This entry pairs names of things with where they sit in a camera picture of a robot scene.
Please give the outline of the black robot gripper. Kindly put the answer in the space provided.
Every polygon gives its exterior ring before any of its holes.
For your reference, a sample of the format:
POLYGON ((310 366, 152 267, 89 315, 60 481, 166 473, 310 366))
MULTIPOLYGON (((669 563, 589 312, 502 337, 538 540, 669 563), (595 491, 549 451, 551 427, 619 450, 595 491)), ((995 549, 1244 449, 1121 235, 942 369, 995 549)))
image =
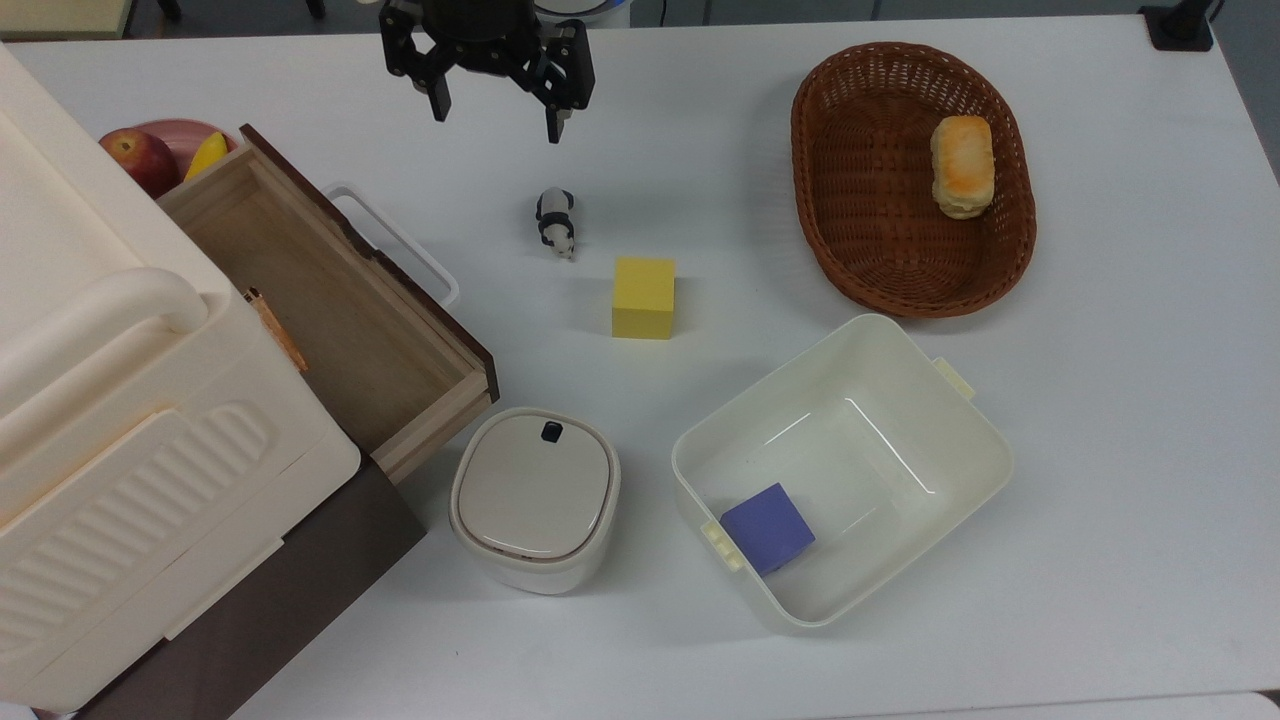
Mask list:
POLYGON ((445 79, 453 67, 522 78, 522 88, 545 110, 547 137, 558 143, 573 111, 589 105, 595 70, 582 20, 544 26, 530 1, 383 3, 379 31, 387 70, 407 77, 433 117, 451 111, 445 79), (413 31, 422 26, 434 46, 422 53, 413 31))

